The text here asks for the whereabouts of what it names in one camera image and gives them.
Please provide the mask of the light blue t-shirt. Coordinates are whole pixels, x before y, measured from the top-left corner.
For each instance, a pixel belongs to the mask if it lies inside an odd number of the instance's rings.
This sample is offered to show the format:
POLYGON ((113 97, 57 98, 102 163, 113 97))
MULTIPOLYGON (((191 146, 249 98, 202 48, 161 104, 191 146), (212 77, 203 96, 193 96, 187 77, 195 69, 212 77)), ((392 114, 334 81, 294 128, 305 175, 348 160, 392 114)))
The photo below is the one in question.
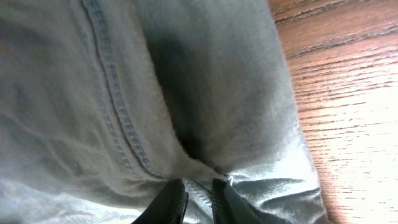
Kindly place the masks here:
POLYGON ((2 1, 1 222, 132 223, 214 179, 263 223, 328 223, 265 1, 2 1))

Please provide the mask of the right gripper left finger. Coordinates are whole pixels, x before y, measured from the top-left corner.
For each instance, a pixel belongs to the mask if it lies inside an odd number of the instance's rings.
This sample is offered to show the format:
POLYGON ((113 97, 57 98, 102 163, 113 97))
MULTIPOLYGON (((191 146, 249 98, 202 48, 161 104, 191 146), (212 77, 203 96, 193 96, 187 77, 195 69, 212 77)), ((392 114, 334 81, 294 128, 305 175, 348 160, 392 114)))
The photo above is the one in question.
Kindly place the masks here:
POLYGON ((131 224, 182 224, 188 198, 183 180, 170 180, 131 224))

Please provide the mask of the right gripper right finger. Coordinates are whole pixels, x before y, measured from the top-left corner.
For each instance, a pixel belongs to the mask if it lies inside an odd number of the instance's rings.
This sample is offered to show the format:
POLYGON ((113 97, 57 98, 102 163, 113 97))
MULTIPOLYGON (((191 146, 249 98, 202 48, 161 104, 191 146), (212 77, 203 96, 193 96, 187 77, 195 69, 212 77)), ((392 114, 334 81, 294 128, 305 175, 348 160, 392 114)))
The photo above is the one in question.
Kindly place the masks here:
POLYGON ((213 180, 211 203, 215 224, 263 224, 229 182, 213 180))

